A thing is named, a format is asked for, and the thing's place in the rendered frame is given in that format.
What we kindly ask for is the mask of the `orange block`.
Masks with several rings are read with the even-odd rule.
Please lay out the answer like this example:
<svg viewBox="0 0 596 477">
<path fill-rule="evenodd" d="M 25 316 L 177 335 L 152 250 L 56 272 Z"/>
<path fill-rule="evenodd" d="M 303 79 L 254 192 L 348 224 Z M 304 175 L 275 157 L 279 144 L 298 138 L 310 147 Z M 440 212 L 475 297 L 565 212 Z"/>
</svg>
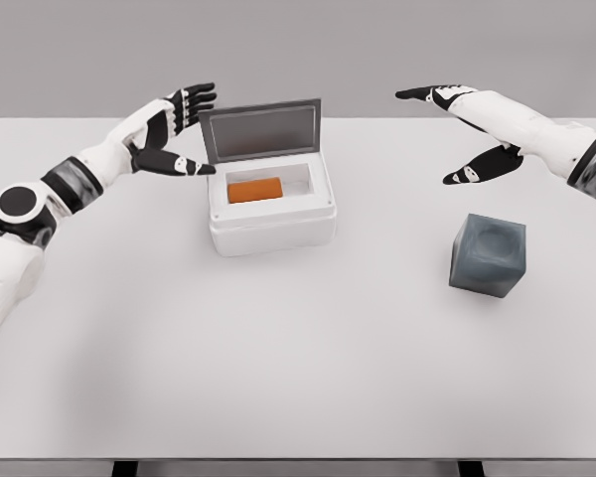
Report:
<svg viewBox="0 0 596 477">
<path fill-rule="evenodd" d="M 231 204 L 279 199 L 282 197 L 282 183 L 278 177 L 235 182 L 227 185 L 227 198 Z"/>
</svg>

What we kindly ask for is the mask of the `grey box lid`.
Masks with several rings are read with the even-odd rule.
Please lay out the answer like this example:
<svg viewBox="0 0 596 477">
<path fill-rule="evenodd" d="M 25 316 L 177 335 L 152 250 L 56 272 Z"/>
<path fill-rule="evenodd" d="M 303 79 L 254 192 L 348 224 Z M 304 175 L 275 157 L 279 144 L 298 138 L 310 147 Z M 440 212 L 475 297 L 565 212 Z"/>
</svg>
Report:
<svg viewBox="0 0 596 477">
<path fill-rule="evenodd" d="M 320 150 L 319 98 L 212 109 L 199 114 L 212 165 Z"/>
</svg>

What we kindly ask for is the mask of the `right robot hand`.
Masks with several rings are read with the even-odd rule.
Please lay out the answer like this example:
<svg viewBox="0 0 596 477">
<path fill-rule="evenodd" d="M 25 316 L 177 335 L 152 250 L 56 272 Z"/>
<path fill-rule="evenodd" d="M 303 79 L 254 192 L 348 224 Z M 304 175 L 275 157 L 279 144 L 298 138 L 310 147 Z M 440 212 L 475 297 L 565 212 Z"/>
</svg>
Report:
<svg viewBox="0 0 596 477">
<path fill-rule="evenodd" d="M 499 141 L 458 170 L 443 178 L 444 185 L 488 182 L 514 172 L 523 161 L 520 148 L 511 139 L 511 117 L 500 96 L 462 84 L 426 85 L 398 90 L 401 100 L 417 99 L 432 103 L 460 121 Z"/>
</svg>

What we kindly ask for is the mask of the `dark grey cube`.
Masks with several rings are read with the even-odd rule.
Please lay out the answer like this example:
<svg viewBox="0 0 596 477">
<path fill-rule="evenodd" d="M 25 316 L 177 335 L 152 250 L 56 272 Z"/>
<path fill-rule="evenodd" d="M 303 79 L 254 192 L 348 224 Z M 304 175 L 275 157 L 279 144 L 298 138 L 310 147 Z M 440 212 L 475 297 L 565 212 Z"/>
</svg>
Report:
<svg viewBox="0 0 596 477">
<path fill-rule="evenodd" d="M 526 272 L 526 226 L 469 214 L 451 254 L 449 285 L 504 298 Z"/>
</svg>

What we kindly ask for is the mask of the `white box body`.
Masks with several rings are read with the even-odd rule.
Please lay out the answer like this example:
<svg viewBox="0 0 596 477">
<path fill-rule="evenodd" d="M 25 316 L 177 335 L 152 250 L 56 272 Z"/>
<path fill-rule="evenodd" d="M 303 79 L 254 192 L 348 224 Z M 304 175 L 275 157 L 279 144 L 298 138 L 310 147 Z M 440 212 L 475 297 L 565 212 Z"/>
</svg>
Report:
<svg viewBox="0 0 596 477">
<path fill-rule="evenodd" d="M 227 187 L 277 178 L 282 196 L 232 204 Z M 208 178 L 210 231 L 222 256 L 277 251 L 331 241 L 337 206 L 320 152 L 227 162 Z"/>
</svg>

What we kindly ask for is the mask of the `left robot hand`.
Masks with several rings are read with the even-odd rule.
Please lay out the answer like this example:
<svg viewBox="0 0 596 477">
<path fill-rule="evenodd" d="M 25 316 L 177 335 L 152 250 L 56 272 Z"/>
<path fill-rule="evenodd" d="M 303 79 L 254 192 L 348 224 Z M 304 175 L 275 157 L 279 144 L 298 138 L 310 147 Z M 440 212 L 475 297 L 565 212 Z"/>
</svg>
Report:
<svg viewBox="0 0 596 477">
<path fill-rule="evenodd" d="M 177 89 L 135 111 L 127 118 L 137 128 L 124 133 L 131 169 L 166 176 L 210 176 L 216 168 L 165 150 L 168 142 L 200 121 L 200 113 L 214 108 L 218 95 L 213 82 Z"/>
</svg>

